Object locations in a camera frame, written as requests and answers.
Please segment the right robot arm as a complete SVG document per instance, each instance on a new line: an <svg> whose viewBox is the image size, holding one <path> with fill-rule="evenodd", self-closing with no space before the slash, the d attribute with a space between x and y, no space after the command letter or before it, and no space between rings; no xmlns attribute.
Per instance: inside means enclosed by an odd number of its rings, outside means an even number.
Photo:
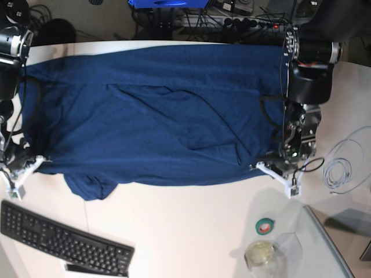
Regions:
<svg viewBox="0 0 371 278"><path fill-rule="evenodd" d="M21 174L36 164L37 156L25 147L24 139L15 144L12 137L24 133L37 115L41 104L41 85L37 78L27 75L26 63L34 33L30 30L31 13L27 1L1 1L1 169L14 175ZM20 130L7 130L13 115L13 98L19 85L27 82L37 87L35 108Z"/></svg>

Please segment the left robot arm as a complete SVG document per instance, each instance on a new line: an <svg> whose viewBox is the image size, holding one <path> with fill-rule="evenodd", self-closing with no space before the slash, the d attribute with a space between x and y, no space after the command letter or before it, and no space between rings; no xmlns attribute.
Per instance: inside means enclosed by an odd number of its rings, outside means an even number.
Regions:
<svg viewBox="0 0 371 278"><path fill-rule="evenodd" d="M287 179L315 155L320 105L330 99L332 76L343 44L370 19L370 1L295 1L286 26L279 73L283 121L276 152L258 158L255 168Z"/></svg>

